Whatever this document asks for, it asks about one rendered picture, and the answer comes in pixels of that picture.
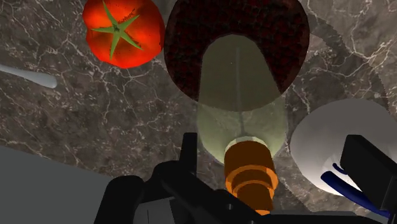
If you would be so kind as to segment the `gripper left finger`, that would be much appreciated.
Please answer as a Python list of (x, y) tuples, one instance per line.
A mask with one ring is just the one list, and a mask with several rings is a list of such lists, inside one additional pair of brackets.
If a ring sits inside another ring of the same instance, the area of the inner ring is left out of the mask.
[(196, 176), (197, 134), (183, 136), (179, 160), (158, 164), (148, 181), (112, 179), (94, 224), (263, 224), (263, 218), (224, 190)]

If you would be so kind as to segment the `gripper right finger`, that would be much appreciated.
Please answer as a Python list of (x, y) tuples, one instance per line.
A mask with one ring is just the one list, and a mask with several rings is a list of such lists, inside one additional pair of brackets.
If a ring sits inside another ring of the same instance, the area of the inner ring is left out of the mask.
[(361, 135), (345, 139), (341, 168), (381, 211), (397, 213), (397, 163)]

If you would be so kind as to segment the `red tomato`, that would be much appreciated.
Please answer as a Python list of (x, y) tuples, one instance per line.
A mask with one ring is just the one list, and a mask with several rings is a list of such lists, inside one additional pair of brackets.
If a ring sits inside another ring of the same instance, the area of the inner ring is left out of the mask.
[(82, 17), (92, 53), (111, 65), (141, 66), (164, 47), (164, 20), (152, 0), (87, 0)]

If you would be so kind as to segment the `dark red round plate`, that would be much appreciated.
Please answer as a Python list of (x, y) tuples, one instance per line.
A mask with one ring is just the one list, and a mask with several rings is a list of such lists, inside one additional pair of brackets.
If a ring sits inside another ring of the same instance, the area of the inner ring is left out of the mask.
[(171, 79), (189, 98), (199, 98), (207, 47), (229, 34), (257, 44), (285, 92), (306, 58), (310, 26), (299, 0), (177, 0), (165, 30), (164, 57)]

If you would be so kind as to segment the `green bottle with orange cap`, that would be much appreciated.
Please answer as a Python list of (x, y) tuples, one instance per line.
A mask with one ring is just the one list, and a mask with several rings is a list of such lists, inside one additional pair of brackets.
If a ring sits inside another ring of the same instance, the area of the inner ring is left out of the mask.
[(197, 128), (204, 148), (224, 165), (227, 191), (269, 214), (279, 182), (272, 157), (286, 137), (285, 100), (251, 39), (230, 34), (208, 46)]

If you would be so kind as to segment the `white bowl with blue stripes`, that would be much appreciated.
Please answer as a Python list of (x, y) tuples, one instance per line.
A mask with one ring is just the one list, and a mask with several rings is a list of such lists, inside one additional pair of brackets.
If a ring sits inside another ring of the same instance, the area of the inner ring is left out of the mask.
[(307, 115), (291, 136), (291, 156), (316, 187), (387, 218), (389, 212), (377, 209), (341, 168), (349, 134), (363, 136), (397, 162), (397, 121), (380, 104), (364, 99), (331, 102)]

